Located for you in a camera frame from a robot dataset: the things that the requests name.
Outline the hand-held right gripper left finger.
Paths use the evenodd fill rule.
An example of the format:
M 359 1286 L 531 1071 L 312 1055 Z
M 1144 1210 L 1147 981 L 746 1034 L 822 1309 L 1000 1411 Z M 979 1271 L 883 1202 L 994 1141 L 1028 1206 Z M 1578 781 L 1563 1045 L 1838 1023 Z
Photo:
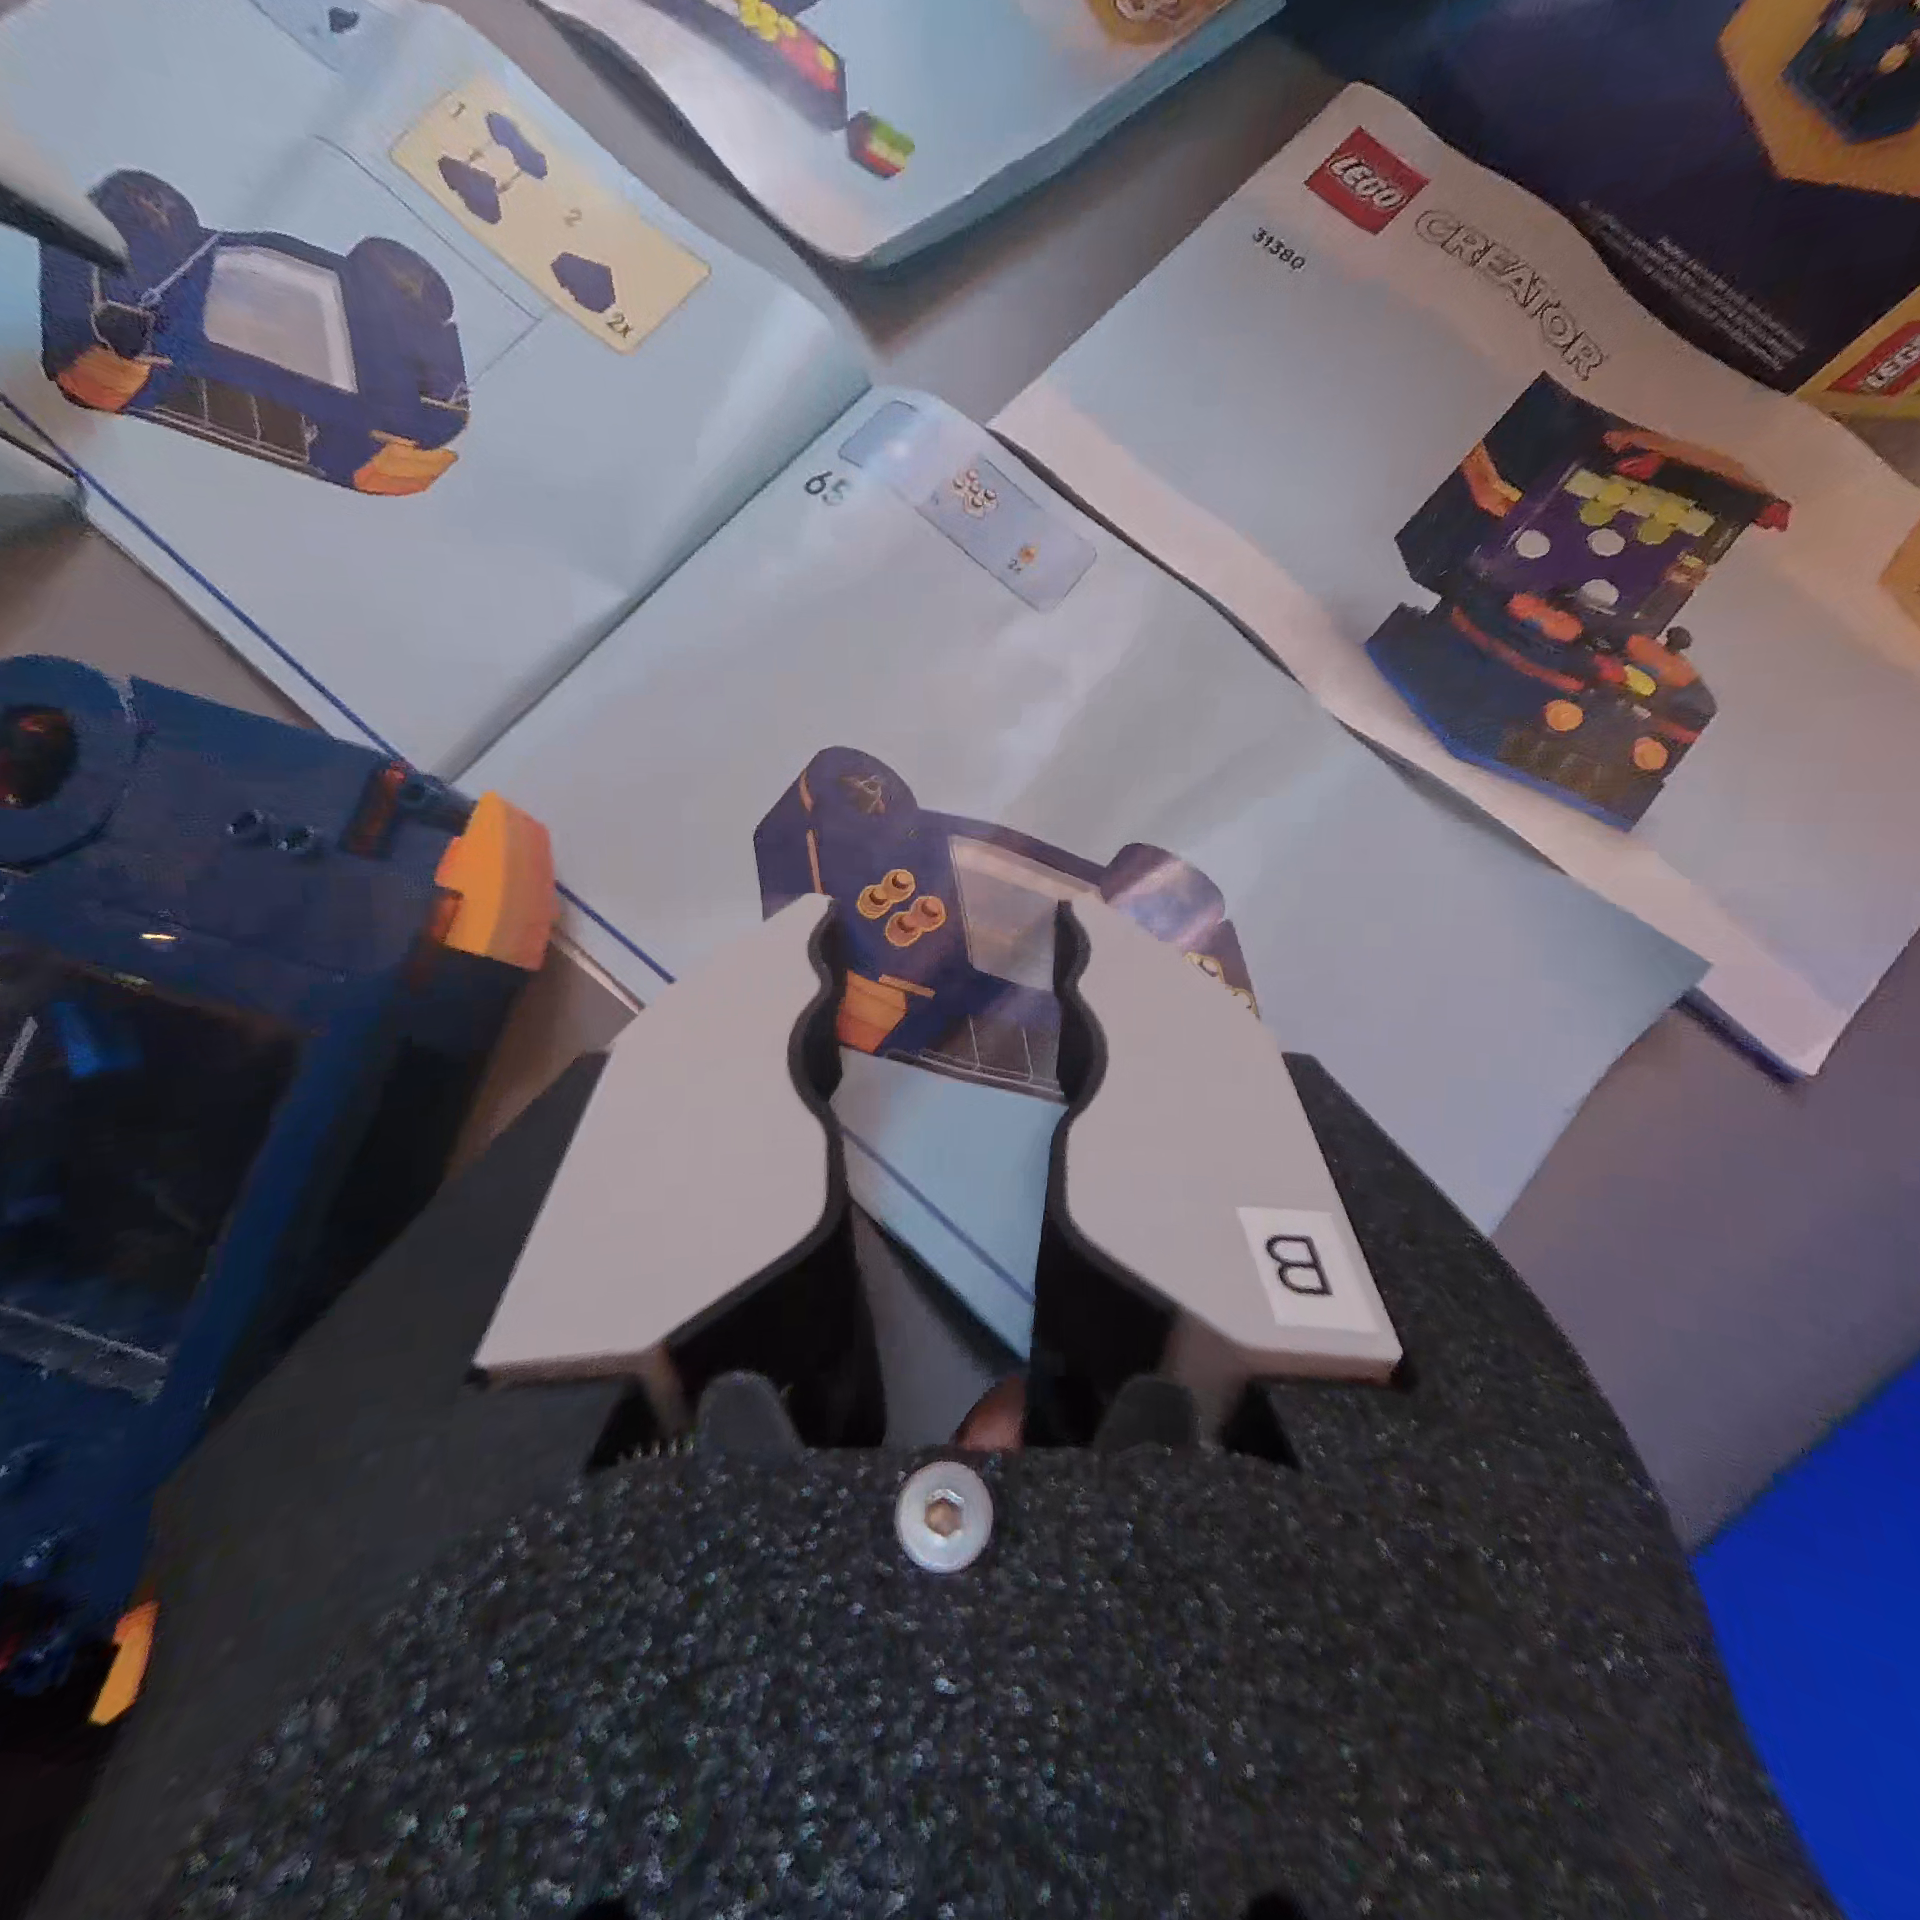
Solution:
M 611 1045 L 472 1369 L 615 1377 L 707 1334 L 845 1225 L 833 897 L 659 989 Z

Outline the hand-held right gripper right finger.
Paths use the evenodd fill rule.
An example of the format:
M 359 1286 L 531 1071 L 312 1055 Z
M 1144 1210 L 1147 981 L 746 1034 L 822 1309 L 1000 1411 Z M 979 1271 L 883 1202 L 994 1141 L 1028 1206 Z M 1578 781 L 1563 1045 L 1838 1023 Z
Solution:
M 1046 1388 L 1386 1384 L 1403 1349 L 1275 1034 L 1100 897 L 1058 909 Z

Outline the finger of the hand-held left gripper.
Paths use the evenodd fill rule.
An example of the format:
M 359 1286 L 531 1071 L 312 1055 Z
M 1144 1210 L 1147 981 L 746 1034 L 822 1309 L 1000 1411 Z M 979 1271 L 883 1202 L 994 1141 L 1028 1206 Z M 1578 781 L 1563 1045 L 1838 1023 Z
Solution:
M 10 126 L 3 126 L 3 229 L 106 276 L 129 266 L 125 237 Z

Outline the orange curved brick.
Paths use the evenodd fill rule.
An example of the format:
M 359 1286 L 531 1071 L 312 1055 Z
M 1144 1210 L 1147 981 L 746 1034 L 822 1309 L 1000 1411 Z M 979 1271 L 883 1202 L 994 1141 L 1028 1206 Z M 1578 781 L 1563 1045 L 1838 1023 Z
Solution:
M 549 829 L 486 792 L 447 843 L 430 939 L 449 953 L 541 972 L 558 922 L 558 872 Z

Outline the dark blue brick console model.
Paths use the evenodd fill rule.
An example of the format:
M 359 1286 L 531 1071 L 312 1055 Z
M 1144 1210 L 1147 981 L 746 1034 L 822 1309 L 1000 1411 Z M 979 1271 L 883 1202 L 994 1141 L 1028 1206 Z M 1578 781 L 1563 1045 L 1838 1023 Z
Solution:
M 3 1747 L 129 1713 L 161 1485 L 447 1168 L 536 981 L 430 939 L 469 809 L 3 661 Z

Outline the arcade cover instruction booklet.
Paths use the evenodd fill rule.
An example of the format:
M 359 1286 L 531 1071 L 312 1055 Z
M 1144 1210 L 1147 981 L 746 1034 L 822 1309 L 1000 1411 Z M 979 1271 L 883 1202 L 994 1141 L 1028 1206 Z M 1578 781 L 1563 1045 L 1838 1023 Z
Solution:
M 1000 416 L 1813 1079 L 1917 939 L 1917 483 L 1343 88 Z

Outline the large blue plastic bin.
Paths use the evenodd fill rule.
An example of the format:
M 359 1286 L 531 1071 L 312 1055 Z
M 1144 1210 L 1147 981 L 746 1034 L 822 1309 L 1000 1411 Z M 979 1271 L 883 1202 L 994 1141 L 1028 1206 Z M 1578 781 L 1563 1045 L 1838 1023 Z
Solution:
M 1690 1555 L 1740 1718 L 1849 1917 L 1917 1917 L 1917 1366 Z

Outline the yellow blue brick set box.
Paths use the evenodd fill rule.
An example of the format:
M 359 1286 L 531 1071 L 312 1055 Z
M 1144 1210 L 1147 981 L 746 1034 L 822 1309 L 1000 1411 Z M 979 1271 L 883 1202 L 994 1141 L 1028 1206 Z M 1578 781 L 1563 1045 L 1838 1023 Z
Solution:
M 1288 4 L 1284 29 L 1553 207 L 1690 346 L 1917 425 L 1917 4 Z

